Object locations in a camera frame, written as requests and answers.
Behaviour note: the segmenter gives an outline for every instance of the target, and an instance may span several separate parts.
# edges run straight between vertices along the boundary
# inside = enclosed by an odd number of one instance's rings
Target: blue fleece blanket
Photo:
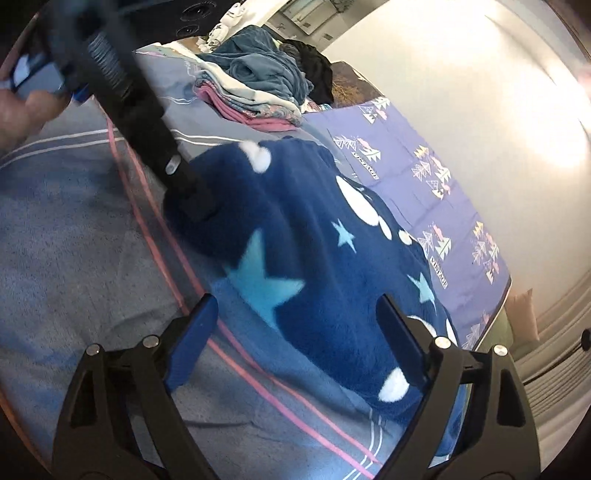
[[[214,53],[199,56],[255,90],[302,105],[314,86],[296,61],[280,51],[263,28],[249,25],[222,43]]]
[[[380,331],[377,299],[391,293],[433,336],[457,343],[421,245],[316,143],[228,144],[192,165],[217,194],[220,211],[193,224],[167,196],[172,226],[221,263],[260,322],[379,414],[408,425],[421,394],[408,385]],[[439,455],[453,448],[463,399],[462,391]]]

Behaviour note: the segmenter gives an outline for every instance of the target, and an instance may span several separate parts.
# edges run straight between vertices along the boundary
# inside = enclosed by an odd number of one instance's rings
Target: white polka dot
[[[378,221],[379,221],[379,225],[382,229],[382,233],[386,236],[386,238],[388,240],[391,240],[392,239],[392,231],[390,230],[390,227],[386,223],[386,220],[384,220],[382,217],[380,217]]]
[[[457,346],[456,334],[453,333],[452,324],[449,323],[449,319],[445,321],[445,328],[447,330],[447,338],[449,338]]]
[[[375,208],[372,207],[363,194],[349,185],[342,177],[337,176],[336,183],[339,185],[340,191],[343,193],[351,209],[355,212],[355,215],[368,225],[376,226],[380,220],[378,212],[375,211]]]
[[[425,320],[423,320],[421,317],[415,317],[414,315],[409,315],[408,318],[419,320],[425,326],[425,328],[427,330],[429,330],[429,333],[431,334],[431,336],[433,338],[435,338],[437,336],[437,332],[435,331],[435,327],[433,325],[431,325],[430,323],[425,322]]]
[[[261,147],[250,140],[240,142],[238,146],[246,154],[252,169],[256,173],[265,173],[267,171],[269,165],[271,165],[271,152],[268,148]]]
[[[398,237],[404,245],[412,245],[413,239],[406,230],[399,230]]]
[[[378,398],[388,403],[402,400],[409,386],[402,370],[395,368],[384,382],[382,390],[379,391]]]

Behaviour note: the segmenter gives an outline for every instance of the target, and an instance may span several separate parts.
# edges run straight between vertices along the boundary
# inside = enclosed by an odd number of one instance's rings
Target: star print
[[[265,323],[279,330],[275,308],[295,297],[304,288],[303,280],[272,278],[265,270],[265,245],[262,230],[255,230],[236,270],[225,267],[228,280],[240,296]]]
[[[353,249],[353,252],[357,253],[357,250],[355,250],[355,246],[353,244],[353,238],[355,238],[355,236],[351,235],[351,233],[349,233],[347,231],[347,229],[341,223],[340,219],[337,219],[337,221],[339,223],[334,223],[334,222],[331,222],[331,223],[333,224],[333,227],[335,227],[335,230],[339,233],[339,245],[338,246],[341,247],[344,244],[348,244]]]
[[[435,308],[435,311],[437,311],[437,307],[435,306],[435,295],[433,295],[433,292],[431,291],[431,288],[429,287],[429,283],[427,283],[427,280],[425,280],[425,277],[423,276],[423,274],[421,273],[421,276],[419,277],[418,280],[415,280],[410,275],[407,275],[407,277],[418,288],[418,291],[419,291],[418,301],[420,303],[425,303],[425,302],[430,301],[431,303],[433,303],[433,308]]]

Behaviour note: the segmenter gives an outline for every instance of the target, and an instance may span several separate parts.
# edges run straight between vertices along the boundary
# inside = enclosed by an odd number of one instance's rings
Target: human hand
[[[34,22],[35,19],[29,23],[0,66],[0,81],[9,78]],[[46,122],[59,116],[69,103],[69,97],[60,98],[40,90],[22,100],[10,90],[0,87],[0,152],[11,151],[29,135],[38,133]]]

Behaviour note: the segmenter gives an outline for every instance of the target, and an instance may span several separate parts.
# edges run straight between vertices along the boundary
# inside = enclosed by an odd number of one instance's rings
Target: folded blanket
[[[220,115],[233,122],[248,125],[249,127],[261,132],[285,132],[295,130],[296,127],[287,120],[280,118],[253,118],[233,109],[219,97],[215,89],[210,85],[203,85],[196,90],[197,96],[213,105]]]
[[[376,413],[407,426],[422,397],[376,322],[377,299],[391,293],[433,336],[456,341],[420,244],[377,194],[341,176],[329,150],[313,142],[226,144],[191,165],[220,210],[191,223],[167,194],[172,227],[219,262],[226,278],[218,282],[235,288],[270,339],[278,332]],[[438,455],[453,449],[464,399],[462,388]]]
[[[304,103],[313,88],[295,60],[279,51],[271,35],[256,25],[238,31],[214,53],[199,57],[216,63],[250,88],[272,93],[297,105]]]
[[[279,105],[290,110],[294,115],[301,117],[300,108],[294,102],[284,100],[277,95],[263,92],[262,90],[254,90],[247,87],[242,82],[230,77],[215,63],[204,61],[197,57],[193,65],[189,61],[187,63],[189,70],[192,70],[192,75],[196,79],[204,75],[204,72],[208,72],[208,79],[219,85],[226,92],[226,96],[234,98],[239,103],[245,105]]]
[[[224,90],[217,81],[217,78],[207,70],[199,70],[195,75],[195,88],[203,85],[209,85],[216,91],[224,103],[246,116],[250,116],[251,118],[278,118],[286,120],[297,127],[301,125],[301,113],[294,113],[291,108],[286,108],[283,105],[244,102],[243,100],[245,99],[232,95]]]

